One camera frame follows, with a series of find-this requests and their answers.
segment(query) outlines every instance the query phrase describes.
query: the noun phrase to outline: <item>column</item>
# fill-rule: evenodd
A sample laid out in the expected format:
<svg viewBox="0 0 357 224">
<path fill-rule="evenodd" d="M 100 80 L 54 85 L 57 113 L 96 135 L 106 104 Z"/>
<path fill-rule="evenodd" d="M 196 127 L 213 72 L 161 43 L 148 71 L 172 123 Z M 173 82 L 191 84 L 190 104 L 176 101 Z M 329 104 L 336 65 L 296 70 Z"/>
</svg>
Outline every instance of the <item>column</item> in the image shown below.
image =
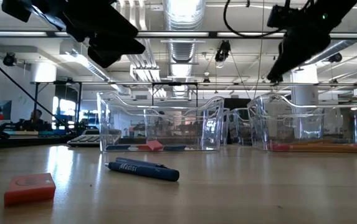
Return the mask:
<svg viewBox="0 0 357 224">
<path fill-rule="evenodd" d="M 294 83 L 318 83 L 317 66 L 307 65 L 292 71 L 292 82 Z M 317 86 L 293 86 L 292 102 L 296 105 L 317 105 L 318 87 Z M 314 108 L 296 108 L 296 114 L 309 114 Z M 311 116 L 295 118 L 295 138 L 296 139 L 315 139 L 322 137 L 323 117 Z"/>
<path fill-rule="evenodd" d="M 51 63 L 35 63 L 31 65 L 32 82 L 53 82 L 56 81 L 56 66 Z M 52 100 L 55 96 L 55 85 L 39 85 L 39 94 L 37 100 L 52 111 Z M 41 119 L 49 123 L 52 122 L 52 116 L 37 105 L 37 109 L 42 111 Z"/>
</svg>

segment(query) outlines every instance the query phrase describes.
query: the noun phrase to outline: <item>transparent storage bin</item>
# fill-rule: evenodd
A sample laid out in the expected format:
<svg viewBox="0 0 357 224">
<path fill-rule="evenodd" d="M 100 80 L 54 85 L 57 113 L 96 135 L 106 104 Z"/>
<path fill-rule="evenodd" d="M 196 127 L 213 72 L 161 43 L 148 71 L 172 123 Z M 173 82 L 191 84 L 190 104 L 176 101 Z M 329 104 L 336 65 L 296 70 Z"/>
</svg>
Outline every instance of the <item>transparent storage bin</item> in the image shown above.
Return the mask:
<svg viewBox="0 0 357 224">
<path fill-rule="evenodd" d="M 357 151 L 357 105 L 291 103 L 262 95 L 248 105 L 252 145 L 266 151 Z"/>
<path fill-rule="evenodd" d="M 234 119 L 238 144 L 241 146 L 251 146 L 252 135 L 250 133 L 250 121 L 247 108 L 234 109 Z"/>
<path fill-rule="evenodd" d="M 229 126 L 229 108 L 224 108 L 224 114 L 222 115 L 222 129 L 221 129 L 221 145 L 227 145 L 228 138 L 228 126 Z"/>
<path fill-rule="evenodd" d="M 217 150 L 224 99 L 215 97 L 198 108 L 134 106 L 113 92 L 98 93 L 102 151 Z M 116 140 L 111 131 L 121 130 Z M 152 149 L 155 141 L 163 147 Z"/>
<path fill-rule="evenodd" d="M 229 131 L 229 136 L 231 139 L 231 143 L 236 144 L 238 143 L 238 134 L 236 130 L 236 124 L 235 124 L 235 110 L 231 110 L 228 113 L 228 131 Z"/>
</svg>

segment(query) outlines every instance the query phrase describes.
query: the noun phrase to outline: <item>ventilation duct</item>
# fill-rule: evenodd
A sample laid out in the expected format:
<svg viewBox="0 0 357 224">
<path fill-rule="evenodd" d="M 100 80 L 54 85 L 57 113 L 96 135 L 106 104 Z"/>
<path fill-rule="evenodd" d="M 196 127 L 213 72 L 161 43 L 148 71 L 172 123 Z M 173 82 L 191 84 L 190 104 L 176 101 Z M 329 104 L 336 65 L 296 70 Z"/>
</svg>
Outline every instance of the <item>ventilation duct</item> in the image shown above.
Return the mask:
<svg viewBox="0 0 357 224">
<path fill-rule="evenodd" d="M 167 30 L 194 31 L 201 28 L 206 0 L 165 0 L 163 6 Z M 195 40 L 175 40 L 168 44 L 170 73 L 175 81 L 185 82 L 191 75 L 196 48 Z M 183 97 L 186 90 L 186 86 L 174 86 L 173 94 Z"/>
<path fill-rule="evenodd" d="M 326 59 L 326 58 L 340 52 L 341 50 L 348 48 L 349 46 L 351 46 L 353 44 L 356 44 L 356 43 L 357 43 L 357 40 L 342 40 L 340 42 L 337 42 L 337 43 L 329 46 L 323 52 L 315 55 L 310 60 L 306 61 L 305 64 L 308 65 L 308 64 L 317 63 L 323 59 Z"/>
<path fill-rule="evenodd" d="M 105 82 L 119 81 L 110 77 L 105 69 L 92 62 L 91 59 L 87 57 L 87 48 L 77 42 L 74 42 L 72 39 L 63 40 L 60 43 L 60 56 L 66 59 L 68 62 L 77 62 L 83 65 L 86 69 L 88 69 L 88 71 Z M 130 88 L 116 84 L 112 84 L 111 86 L 116 89 L 120 95 L 131 95 Z"/>
</svg>

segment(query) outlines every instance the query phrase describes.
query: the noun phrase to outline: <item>camera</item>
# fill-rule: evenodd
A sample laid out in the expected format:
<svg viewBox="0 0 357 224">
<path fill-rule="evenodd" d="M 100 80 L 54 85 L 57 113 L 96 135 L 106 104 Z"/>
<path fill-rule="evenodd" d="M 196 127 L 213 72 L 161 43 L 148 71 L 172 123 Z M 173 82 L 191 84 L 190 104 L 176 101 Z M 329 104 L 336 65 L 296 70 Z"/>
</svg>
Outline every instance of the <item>camera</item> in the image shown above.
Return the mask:
<svg viewBox="0 0 357 224">
<path fill-rule="evenodd" d="M 16 65 L 16 58 L 15 58 L 15 53 L 7 53 L 4 57 L 4 60 L 2 60 L 3 64 L 8 66 L 8 67 L 13 67 Z"/>
<path fill-rule="evenodd" d="M 341 62 L 342 59 L 343 59 L 343 57 L 341 56 L 341 53 L 336 53 L 336 54 L 332 55 L 331 57 L 328 57 L 328 61 L 330 63 Z"/>
</svg>

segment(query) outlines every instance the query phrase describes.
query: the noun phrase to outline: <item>wooden table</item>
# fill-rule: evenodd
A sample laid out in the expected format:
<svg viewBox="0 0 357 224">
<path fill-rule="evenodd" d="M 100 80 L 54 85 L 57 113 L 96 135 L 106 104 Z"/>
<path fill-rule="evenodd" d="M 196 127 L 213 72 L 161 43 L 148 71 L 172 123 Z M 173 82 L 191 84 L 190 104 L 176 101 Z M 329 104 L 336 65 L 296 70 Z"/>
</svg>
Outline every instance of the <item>wooden table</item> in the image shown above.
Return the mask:
<svg viewBox="0 0 357 224">
<path fill-rule="evenodd" d="M 179 182 L 109 171 L 117 156 L 166 164 Z M 50 172 L 54 201 L 3 207 L 12 176 Z M 0 223 L 357 223 L 357 154 L 0 149 Z"/>
</svg>

